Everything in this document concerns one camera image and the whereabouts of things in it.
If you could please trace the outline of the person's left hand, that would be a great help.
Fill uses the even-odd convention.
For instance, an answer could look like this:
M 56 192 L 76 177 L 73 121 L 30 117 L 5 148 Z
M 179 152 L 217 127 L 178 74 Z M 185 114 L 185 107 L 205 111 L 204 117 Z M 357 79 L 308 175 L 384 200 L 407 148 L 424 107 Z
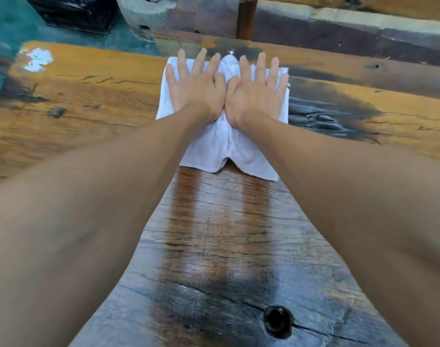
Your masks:
M 214 87 L 214 75 L 218 73 L 220 61 L 221 56 L 217 53 L 201 74 L 192 75 L 188 70 L 185 51 L 178 51 L 177 85 L 169 91 L 175 110 L 174 122 L 187 127 L 202 127 L 220 117 L 225 102 L 218 102 Z

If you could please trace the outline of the person's right hand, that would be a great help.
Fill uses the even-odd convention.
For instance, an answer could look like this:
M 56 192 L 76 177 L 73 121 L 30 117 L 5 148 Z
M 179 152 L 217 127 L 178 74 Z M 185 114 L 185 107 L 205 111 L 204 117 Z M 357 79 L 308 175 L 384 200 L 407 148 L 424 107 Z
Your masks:
M 284 124 L 278 121 L 283 100 L 278 100 L 275 91 L 279 83 L 279 59 L 272 58 L 266 82 L 255 82 L 251 66 L 245 56 L 240 57 L 240 86 L 233 102 L 224 106 L 231 126 L 247 136 L 270 135 L 280 132 Z

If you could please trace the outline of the white towel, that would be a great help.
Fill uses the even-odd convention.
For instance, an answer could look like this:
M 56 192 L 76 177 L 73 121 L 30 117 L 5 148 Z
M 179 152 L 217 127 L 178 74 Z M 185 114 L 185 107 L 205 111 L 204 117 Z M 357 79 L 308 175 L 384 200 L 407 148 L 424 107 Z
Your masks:
M 172 66 L 175 79 L 178 82 L 177 57 L 170 57 L 167 60 L 167 65 Z M 175 112 L 166 78 L 166 67 L 162 77 L 156 120 Z M 227 83 L 233 76 L 240 77 L 239 60 L 233 56 L 233 52 L 221 59 L 217 72 L 225 76 Z M 289 123 L 289 87 L 290 84 L 286 89 L 280 114 L 277 118 L 278 121 L 285 124 Z M 277 172 L 258 147 L 246 135 L 231 127 L 224 111 L 222 111 L 220 118 L 206 125 L 194 138 L 179 165 L 208 173 L 216 173 L 225 166 L 228 160 L 231 160 L 242 172 L 248 175 L 269 181 L 280 180 Z

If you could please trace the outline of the person's left forearm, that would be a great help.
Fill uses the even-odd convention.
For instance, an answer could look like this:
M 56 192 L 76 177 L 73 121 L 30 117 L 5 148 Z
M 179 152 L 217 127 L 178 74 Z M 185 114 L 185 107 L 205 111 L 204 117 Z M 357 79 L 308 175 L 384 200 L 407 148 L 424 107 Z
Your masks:
M 0 184 L 0 347 L 68 347 L 128 267 L 206 104 Z

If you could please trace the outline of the person's right forearm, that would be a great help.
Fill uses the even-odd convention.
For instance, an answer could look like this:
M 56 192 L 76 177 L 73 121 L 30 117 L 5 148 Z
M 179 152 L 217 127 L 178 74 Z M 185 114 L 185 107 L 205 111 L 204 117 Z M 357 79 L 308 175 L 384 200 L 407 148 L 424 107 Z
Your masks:
M 234 123 L 260 149 L 385 321 L 440 347 L 440 161 L 268 116 Z

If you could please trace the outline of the reddish stone block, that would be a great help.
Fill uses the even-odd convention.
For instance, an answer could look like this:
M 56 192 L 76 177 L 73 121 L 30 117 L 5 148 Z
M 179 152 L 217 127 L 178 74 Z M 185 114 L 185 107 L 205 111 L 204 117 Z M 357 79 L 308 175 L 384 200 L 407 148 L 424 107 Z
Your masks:
M 235 39 L 240 0 L 177 0 L 167 29 Z

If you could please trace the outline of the grey stone pot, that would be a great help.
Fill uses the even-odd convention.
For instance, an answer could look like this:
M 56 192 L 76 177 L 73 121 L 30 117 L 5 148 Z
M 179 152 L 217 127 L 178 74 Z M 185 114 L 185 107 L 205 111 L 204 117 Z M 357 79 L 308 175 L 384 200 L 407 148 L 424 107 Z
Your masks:
M 117 0 L 120 12 L 136 36 L 153 42 L 152 30 L 167 27 L 167 13 L 177 0 Z

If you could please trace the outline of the dark wooden bench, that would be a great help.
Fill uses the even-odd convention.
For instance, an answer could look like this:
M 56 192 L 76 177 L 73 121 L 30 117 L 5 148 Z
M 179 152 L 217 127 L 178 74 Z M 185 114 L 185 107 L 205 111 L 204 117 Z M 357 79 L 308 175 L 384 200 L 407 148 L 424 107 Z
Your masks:
M 382 14 L 361 0 L 335 9 L 259 0 L 251 40 L 440 66 L 440 21 Z

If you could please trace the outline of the black plastic bag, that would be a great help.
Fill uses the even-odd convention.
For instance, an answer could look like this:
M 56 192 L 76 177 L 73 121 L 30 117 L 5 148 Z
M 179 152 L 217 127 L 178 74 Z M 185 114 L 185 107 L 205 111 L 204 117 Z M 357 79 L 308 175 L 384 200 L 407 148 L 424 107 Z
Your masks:
M 26 0 L 46 25 L 108 34 L 119 11 L 117 0 Z

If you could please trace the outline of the brown wooden post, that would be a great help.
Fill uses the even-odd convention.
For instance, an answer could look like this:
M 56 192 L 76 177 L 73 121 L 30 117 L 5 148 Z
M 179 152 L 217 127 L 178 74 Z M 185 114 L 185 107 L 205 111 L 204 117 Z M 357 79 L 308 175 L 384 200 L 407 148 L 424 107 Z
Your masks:
M 236 28 L 237 39 L 252 39 L 257 4 L 258 0 L 240 0 Z

